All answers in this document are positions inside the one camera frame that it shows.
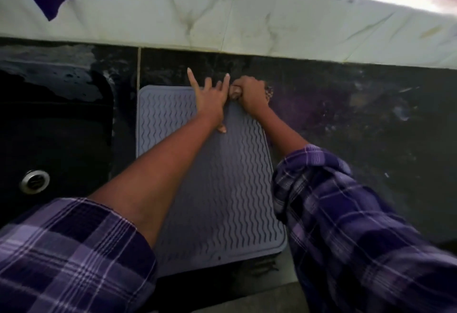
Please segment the person's right hand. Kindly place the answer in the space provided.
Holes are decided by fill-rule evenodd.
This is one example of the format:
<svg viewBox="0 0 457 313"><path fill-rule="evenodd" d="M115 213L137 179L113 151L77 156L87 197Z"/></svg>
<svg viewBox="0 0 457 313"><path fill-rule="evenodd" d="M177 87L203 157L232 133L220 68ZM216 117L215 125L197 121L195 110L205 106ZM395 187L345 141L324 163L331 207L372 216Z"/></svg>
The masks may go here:
<svg viewBox="0 0 457 313"><path fill-rule="evenodd" d="M269 107L265 82L251 76L236 79L229 87L228 96L254 118Z"/></svg>

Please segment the person's left hand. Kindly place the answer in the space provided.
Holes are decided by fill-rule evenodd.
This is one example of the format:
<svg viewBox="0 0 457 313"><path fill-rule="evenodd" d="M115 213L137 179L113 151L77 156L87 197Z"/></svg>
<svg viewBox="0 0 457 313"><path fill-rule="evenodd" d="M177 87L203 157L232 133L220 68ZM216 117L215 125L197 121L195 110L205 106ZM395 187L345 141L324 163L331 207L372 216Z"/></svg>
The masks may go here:
<svg viewBox="0 0 457 313"><path fill-rule="evenodd" d="M226 73L223 79L222 91L217 91L213 86L211 77L204 79L200 92L194 92L196 97L197 114L209 116L216 129L220 120L224 118L224 106L228 99L230 75Z"/></svg>

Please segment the grey ribbed silicone drying mat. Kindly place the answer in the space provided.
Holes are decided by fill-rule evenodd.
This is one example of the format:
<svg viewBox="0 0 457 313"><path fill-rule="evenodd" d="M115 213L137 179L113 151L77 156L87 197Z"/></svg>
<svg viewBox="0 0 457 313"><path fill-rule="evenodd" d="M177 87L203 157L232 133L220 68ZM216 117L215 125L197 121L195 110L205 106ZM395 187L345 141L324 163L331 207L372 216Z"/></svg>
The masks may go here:
<svg viewBox="0 0 457 313"><path fill-rule="evenodd" d="M237 102L225 134L198 153L164 221L154 253L157 277L277 254L287 232L273 211L270 151L263 129Z"/></svg>

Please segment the person's right forearm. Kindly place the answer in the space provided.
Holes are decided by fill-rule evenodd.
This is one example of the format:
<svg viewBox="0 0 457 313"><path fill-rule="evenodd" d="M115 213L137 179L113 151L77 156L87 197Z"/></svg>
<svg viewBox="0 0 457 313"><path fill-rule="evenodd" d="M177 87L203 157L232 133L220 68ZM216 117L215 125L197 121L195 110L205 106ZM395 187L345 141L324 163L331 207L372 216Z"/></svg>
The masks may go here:
<svg viewBox="0 0 457 313"><path fill-rule="evenodd" d="M268 105L260 105L253 111L249 111L249 114L259 122L283 158L295 151L304 149L310 144L280 119Z"/></svg>

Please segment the person's left forearm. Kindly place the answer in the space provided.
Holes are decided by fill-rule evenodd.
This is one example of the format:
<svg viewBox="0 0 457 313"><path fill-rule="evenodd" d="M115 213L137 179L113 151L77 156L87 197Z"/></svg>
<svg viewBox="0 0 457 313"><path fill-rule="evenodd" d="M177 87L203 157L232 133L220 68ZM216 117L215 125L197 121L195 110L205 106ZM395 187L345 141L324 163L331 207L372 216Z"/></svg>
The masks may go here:
<svg viewBox="0 0 457 313"><path fill-rule="evenodd" d="M198 111L89 199L134 224L153 247L183 178L223 118L223 109Z"/></svg>

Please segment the black kitchen sink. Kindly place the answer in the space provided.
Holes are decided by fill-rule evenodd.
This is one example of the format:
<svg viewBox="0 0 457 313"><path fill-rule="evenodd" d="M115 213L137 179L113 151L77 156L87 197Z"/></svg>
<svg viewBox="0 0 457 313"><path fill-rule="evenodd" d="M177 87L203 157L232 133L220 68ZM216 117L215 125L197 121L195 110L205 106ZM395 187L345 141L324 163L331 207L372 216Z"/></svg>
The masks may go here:
<svg viewBox="0 0 457 313"><path fill-rule="evenodd" d="M114 97L106 78L91 72L70 97L0 70L0 228L54 198L85 197L111 169ZM29 171L49 173L39 194L20 191Z"/></svg>

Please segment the person's right plaid sleeve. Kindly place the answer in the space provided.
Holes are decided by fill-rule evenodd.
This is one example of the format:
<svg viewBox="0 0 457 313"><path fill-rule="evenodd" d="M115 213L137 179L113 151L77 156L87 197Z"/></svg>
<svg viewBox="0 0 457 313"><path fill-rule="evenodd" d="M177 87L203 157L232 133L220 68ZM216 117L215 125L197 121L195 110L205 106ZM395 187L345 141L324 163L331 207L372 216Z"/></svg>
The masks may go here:
<svg viewBox="0 0 457 313"><path fill-rule="evenodd" d="M272 195L311 313L457 313L457 257L334 154L310 144L292 152Z"/></svg>

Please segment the person's plaid sleeve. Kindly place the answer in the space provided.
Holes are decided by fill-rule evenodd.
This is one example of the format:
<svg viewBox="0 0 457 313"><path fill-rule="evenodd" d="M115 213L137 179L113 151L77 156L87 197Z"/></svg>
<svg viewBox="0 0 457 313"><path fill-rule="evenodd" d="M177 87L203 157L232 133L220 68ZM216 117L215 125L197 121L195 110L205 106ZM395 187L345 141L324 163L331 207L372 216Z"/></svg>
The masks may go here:
<svg viewBox="0 0 457 313"><path fill-rule="evenodd" d="M0 229L0 313L135 313L157 260L137 227L86 198L59 198Z"/></svg>
<svg viewBox="0 0 457 313"><path fill-rule="evenodd" d="M457 257L334 154L310 144L292 152L272 195L311 313L457 313Z"/></svg>

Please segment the silver sink drain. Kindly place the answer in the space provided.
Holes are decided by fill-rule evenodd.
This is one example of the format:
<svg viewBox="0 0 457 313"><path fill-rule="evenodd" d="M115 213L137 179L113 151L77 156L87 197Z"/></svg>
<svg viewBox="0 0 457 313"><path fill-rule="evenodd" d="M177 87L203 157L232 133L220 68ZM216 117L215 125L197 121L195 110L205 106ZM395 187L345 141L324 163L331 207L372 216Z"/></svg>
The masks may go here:
<svg viewBox="0 0 457 313"><path fill-rule="evenodd" d="M29 171L21 179L20 191L27 195L35 195L44 191L50 183L49 173L43 170Z"/></svg>

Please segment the person's left plaid sleeve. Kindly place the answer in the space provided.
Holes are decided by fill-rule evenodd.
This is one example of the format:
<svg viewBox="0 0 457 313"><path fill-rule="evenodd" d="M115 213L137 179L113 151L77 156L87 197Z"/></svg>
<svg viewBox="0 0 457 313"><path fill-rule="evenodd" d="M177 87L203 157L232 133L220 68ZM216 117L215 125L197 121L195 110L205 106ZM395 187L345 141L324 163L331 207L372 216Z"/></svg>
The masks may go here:
<svg viewBox="0 0 457 313"><path fill-rule="evenodd" d="M0 313L135 313L157 260L137 227L86 198L59 198L0 229Z"/></svg>

